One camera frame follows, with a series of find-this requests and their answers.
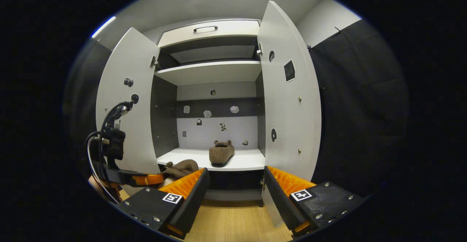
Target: brown plush toy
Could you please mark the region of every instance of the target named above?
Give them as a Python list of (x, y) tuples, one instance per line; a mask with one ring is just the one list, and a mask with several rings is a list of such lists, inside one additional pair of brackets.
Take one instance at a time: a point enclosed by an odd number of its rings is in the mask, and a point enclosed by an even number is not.
[(209, 161), (214, 167), (224, 167), (230, 158), (234, 155), (232, 141), (218, 142), (214, 141), (215, 146), (209, 148)]
[(199, 170), (196, 161), (191, 159), (180, 161), (178, 164), (168, 162), (164, 167), (165, 170), (161, 172), (164, 175), (164, 181), (158, 185), (157, 189)]

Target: dark gray cabinet panel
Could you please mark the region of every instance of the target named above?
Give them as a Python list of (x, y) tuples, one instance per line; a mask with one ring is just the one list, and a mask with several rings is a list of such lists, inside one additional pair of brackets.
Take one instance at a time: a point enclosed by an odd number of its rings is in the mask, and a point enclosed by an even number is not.
[(175, 103), (177, 86), (154, 76), (151, 89), (151, 132), (155, 156), (160, 157), (178, 148)]
[(264, 83), (262, 72), (256, 80), (256, 97), (258, 99), (258, 149), (266, 157), (266, 116), (264, 109)]

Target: wooden floor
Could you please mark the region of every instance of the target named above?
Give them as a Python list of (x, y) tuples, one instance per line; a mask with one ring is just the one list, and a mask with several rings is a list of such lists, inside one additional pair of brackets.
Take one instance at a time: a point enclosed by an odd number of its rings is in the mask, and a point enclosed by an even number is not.
[[(129, 196), (124, 190), (120, 197)], [(275, 228), (265, 207), (256, 202), (203, 201), (186, 242), (286, 242), (292, 232), (285, 224)]]

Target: white wall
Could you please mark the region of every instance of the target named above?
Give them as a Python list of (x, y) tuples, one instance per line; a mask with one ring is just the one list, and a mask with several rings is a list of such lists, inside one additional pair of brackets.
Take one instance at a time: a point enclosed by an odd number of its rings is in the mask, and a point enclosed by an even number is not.
[(339, 30), (359, 21), (360, 16), (334, 0), (318, 3), (298, 24), (305, 43), (315, 46)]

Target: ceiling light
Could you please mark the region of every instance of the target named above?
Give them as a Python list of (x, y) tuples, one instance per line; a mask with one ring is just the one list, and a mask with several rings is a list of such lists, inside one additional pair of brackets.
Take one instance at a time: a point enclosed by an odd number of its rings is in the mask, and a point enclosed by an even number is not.
[(92, 35), (92, 37), (94, 38), (96, 35), (98, 35), (100, 33), (100, 31), (102, 31), (106, 26), (108, 26), (109, 23), (111, 23), (113, 20), (115, 20), (115, 16), (112, 16), (112, 18), (110, 18), (102, 26), (100, 26), (100, 28), (97, 29), (97, 31)]

